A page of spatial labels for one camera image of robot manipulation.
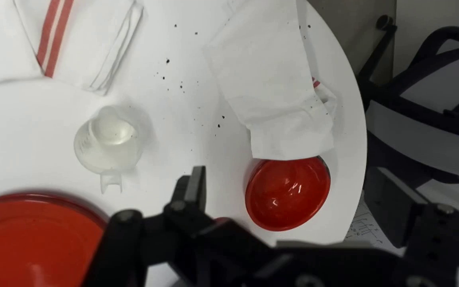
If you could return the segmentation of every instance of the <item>white napkin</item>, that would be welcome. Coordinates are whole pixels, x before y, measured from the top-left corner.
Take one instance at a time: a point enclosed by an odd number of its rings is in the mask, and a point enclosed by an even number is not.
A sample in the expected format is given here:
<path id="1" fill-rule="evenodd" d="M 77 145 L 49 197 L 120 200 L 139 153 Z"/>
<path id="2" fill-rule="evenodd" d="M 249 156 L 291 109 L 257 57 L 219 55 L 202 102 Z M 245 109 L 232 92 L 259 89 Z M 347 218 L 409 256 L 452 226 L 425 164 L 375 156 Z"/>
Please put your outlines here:
<path id="1" fill-rule="evenodd" d="M 253 157 L 332 148 L 332 119 L 312 86 L 296 0 L 248 0 L 205 46 L 224 98 L 248 127 Z M 323 100 L 329 90 L 318 86 Z"/>
<path id="2" fill-rule="evenodd" d="M 0 82 L 41 76 L 12 1 L 0 0 Z"/>
<path id="3" fill-rule="evenodd" d="M 136 0 L 14 0 L 45 76 L 104 94 L 141 15 Z"/>

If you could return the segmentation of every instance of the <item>folded napkin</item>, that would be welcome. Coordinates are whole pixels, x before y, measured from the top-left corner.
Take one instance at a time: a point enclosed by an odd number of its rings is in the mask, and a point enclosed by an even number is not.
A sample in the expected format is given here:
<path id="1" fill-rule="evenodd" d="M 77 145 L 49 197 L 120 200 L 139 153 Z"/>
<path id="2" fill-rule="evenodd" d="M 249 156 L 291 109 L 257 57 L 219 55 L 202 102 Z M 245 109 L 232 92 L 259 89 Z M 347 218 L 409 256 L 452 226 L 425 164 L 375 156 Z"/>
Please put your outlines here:
<path id="1" fill-rule="evenodd" d="M 45 76 L 104 94 L 141 15 L 136 0 L 14 0 Z"/>
<path id="2" fill-rule="evenodd" d="M 219 92 L 249 130 L 254 157 L 297 159 L 332 148 L 323 103 L 332 108 L 332 95 L 312 82 L 297 25 L 296 0 L 248 0 L 203 47 Z"/>
<path id="3" fill-rule="evenodd" d="M 0 81 L 41 76 L 12 1 L 0 0 Z"/>

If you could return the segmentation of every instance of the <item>white surface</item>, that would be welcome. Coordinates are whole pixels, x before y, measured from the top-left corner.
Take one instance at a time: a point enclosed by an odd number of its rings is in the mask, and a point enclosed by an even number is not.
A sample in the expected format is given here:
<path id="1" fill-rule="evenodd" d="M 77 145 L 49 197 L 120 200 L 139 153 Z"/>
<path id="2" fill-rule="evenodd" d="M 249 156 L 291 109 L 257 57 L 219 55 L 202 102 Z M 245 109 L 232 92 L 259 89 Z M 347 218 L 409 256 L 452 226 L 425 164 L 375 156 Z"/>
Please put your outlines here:
<path id="1" fill-rule="evenodd" d="M 396 0 L 393 74 L 402 71 L 433 30 L 459 25 L 459 0 Z"/>
<path id="2" fill-rule="evenodd" d="M 36 76 L 41 76 L 41 70 L 18 15 L 10 1 L 0 0 L 0 81 Z"/>
<path id="3" fill-rule="evenodd" d="M 136 207 L 152 215 L 168 200 L 181 173 L 205 164 L 210 215 L 234 216 L 267 242 L 342 240 L 361 189 L 364 117 L 353 73 L 320 15 L 302 1 L 299 17 L 307 57 L 310 63 L 316 62 L 310 68 L 340 103 L 334 116 L 336 148 L 323 154 L 331 189 L 310 221 L 291 231 L 269 232 L 254 226 L 243 207 L 251 167 L 248 133 L 218 95 L 200 54 L 200 46 L 234 11 L 234 1 L 146 0 L 144 7 L 147 19 L 136 30 L 109 95 L 81 92 L 52 79 L 0 86 L 0 192 L 57 188 L 85 197 L 108 213 Z M 122 192 L 101 194 L 98 175 L 82 168 L 74 157 L 73 135 L 106 102 L 132 105 L 151 130 L 135 172 L 122 176 Z M 167 266 L 147 274 L 151 285 L 173 280 Z"/>

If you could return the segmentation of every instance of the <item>black chair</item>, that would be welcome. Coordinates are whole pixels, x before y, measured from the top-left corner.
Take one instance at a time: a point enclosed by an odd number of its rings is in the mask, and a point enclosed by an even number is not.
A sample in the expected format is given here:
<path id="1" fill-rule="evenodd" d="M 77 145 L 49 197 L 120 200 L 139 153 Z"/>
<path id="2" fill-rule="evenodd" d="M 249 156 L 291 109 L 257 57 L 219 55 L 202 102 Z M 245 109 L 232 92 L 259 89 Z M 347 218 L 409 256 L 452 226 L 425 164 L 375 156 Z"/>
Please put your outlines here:
<path id="1" fill-rule="evenodd" d="M 380 168 L 410 189 L 431 178 L 459 183 L 459 46 L 441 50 L 449 39 L 459 43 L 459 27 L 434 30 L 409 66 L 383 86 L 369 78 L 396 27 L 385 15 L 377 27 L 385 35 L 356 74 L 367 124 L 364 202 L 387 237 L 402 245 L 412 224 L 410 202 L 390 194 L 396 186 L 369 176 Z"/>

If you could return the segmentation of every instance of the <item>red plate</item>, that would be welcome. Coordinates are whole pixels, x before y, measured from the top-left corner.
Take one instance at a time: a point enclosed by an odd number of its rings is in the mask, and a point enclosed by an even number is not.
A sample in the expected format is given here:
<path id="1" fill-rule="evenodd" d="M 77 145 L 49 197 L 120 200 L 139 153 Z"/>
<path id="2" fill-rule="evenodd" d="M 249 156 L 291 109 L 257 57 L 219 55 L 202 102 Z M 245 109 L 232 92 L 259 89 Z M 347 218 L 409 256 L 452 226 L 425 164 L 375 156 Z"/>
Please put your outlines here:
<path id="1" fill-rule="evenodd" d="M 329 173 L 320 157 L 264 160 L 246 184 L 245 207 L 264 229 L 291 229 L 313 216 L 328 189 Z"/>
<path id="2" fill-rule="evenodd" d="M 50 192 L 0 196 L 0 287 L 81 285 L 104 218 Z"/>

